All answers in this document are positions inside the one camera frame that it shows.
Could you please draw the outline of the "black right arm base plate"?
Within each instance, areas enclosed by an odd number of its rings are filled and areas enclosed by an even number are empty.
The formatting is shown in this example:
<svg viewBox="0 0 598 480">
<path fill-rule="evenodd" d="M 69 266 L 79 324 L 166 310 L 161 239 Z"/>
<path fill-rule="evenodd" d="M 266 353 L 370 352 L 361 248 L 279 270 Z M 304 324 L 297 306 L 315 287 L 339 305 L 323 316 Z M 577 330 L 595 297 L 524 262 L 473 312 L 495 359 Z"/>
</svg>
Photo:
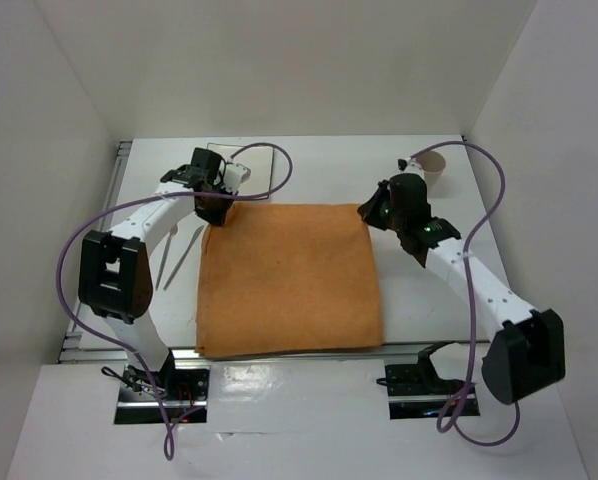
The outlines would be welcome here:
<svg viewBox="0 0 598 480">
<path fill-rule="evenodd" d="M 387 391 L 391 420 L 435 418 L 464 385 L 462 380 L 440 379 L 425 363 L 387 364 L 376 384 Z"/>
</svg>

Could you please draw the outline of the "orange cloth placemat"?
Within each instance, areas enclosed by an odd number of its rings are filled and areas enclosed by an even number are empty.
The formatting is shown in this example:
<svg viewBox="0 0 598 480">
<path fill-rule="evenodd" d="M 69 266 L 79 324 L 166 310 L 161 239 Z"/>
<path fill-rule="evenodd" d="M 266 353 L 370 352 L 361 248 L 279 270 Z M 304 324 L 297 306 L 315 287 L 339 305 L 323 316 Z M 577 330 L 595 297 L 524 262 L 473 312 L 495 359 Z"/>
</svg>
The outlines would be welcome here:
<svg viewBox="0 0 598 480">
<path fill-rule="evenodd" d="M 354 204 L 237 204 L 203 235 L 195 349 L 207 358 L 371 348 L 382 299 Z"/>
</svg>

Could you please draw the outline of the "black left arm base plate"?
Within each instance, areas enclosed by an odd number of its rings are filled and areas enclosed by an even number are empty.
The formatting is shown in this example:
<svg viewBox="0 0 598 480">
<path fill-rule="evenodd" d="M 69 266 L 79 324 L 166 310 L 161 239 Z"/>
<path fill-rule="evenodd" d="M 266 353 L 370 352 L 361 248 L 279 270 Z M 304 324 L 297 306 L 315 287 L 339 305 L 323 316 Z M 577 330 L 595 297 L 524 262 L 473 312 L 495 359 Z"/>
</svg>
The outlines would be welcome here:
<svg viewBox="0 0 598 480">
<path fill-rule="evenodd" d="M 202 424 L 207 422 L 207 398 L 210 370 L 195 368 L 175 370 L 172 382 L 159 384 L 154 391 L 147 379 L 140 378 L 129 368 L 122 374 L 111 369 L 103 374 L 120 381 L 114 416 L 115 425 L 145 425 L 162 422 L 158 399 L 161 399 L 170 422 Z"/>
</svg>

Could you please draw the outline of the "white square plate black rim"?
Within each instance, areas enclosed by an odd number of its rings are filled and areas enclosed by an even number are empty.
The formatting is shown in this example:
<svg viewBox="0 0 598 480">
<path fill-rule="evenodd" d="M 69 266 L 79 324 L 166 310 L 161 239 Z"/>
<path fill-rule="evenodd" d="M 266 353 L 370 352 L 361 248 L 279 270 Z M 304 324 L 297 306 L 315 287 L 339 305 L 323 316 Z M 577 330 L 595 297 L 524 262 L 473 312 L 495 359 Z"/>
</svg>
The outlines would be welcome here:
<svg viewBox="0 0 598 480">
<path fill-rule="evenodd" d="M 223 174 L 225 190 L 228 193 L 238 196 L 256 195 L 259 199 L 269 198 L 274 162 L 272 148 L 252 147 L 235 159 L 232 155 L 240 146 L 208 143 L 207 148 L 219 154 L 228 163 Z"/>
</svg>

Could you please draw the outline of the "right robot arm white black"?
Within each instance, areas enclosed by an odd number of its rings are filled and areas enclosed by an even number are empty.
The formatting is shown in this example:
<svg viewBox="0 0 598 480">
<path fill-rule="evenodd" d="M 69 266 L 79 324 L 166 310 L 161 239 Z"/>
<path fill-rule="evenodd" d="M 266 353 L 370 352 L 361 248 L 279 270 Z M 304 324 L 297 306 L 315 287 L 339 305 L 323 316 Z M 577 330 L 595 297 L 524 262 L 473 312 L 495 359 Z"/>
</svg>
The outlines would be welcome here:
<svg viewBox="0 0 598 480">
<path fill-rule="evenodd" d="M 401 173 L 380 181 L 357 212 L 365 224 L 393 231 L 401 248 L 460 298 L 474 297 L 476 320 L 490 341 L 481 378 L 495 399 L 510 405 L 564 379 L 561 317 L 514 294 L 470 253 L 460 232 L 432 215 L 420 176 Z"/>
</svg>

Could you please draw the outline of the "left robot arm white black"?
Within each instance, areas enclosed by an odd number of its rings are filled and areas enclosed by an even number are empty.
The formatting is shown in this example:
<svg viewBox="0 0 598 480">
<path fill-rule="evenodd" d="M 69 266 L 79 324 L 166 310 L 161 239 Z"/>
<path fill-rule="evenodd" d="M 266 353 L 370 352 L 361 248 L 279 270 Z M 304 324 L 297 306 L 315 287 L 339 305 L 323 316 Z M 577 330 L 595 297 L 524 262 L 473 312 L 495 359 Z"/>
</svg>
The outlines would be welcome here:
<svg viewBox="0 0 598 480">
<path fill-rule="evenodd" d="M 173 228 L 190 214 L 212 226 L 227 213 L 250 169 L 204 148 L 191 161 L 165 173 L 154 193 L 108 231 L 89 231 L 82 240 L 78 296 L 103 318 L 114 338 L 125 344 L 132 382 L 155 399 L 177 387 L 174 356 L 157 333 L 149 307 L 153 280 L 149 257 Z"/>
</svg>

